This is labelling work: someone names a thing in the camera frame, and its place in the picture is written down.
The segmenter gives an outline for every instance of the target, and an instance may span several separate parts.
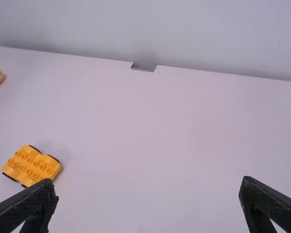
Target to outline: yellow toy block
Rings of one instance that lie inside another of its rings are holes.
[[[21,182],[23,187],[30,187],[44,178],[53,181],[61,169],[57,159],[25,145],[3,165],[2,173],[13,181]]]

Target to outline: lego stud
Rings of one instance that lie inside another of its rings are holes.
[[[27,173],[28,175],[30,175],[30,174],[32,173],[32,170],[31,170],[31,169],[28,169],[28,170],[26,171],[26,173]]]
[[[26,166],[20,166],[19,169],[22,170],[22,171],[24,171],[24,170],[26,170]]]

